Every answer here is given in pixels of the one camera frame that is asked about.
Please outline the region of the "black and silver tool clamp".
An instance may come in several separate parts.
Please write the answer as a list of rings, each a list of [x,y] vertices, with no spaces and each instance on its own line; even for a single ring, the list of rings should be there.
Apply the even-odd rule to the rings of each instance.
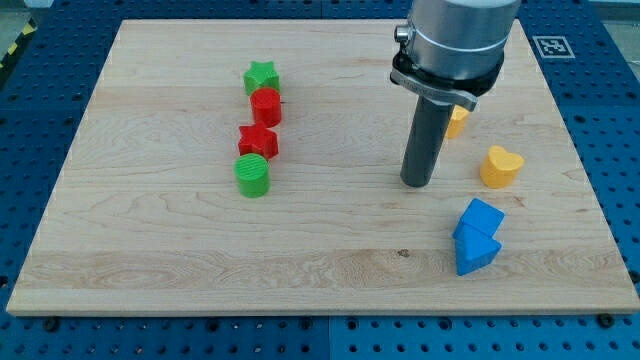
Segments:
[[[390,81],[420,97],[474,111],[479,97],[496,83],[503,64],[504,54],[501,53],[497,64],[487,73],[471,79],[455,80],[426,72],[414,64],[405,52],[398,51],[392,60]]]

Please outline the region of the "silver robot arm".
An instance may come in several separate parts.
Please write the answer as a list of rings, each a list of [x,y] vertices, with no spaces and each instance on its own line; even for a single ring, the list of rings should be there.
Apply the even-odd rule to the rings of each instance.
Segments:
[[[456,106],[472,112],[495,84],[520,0],[415,0],[394,30],[390,81],[418,96],[400,176],[426,186]]]

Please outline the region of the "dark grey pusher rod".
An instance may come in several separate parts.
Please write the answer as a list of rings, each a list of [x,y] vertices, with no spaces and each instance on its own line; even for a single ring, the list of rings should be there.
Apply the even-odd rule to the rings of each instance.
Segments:
[[[400,172],[406,185],[421,188],[429,183],[452,110],[451,104],[418,99]]]

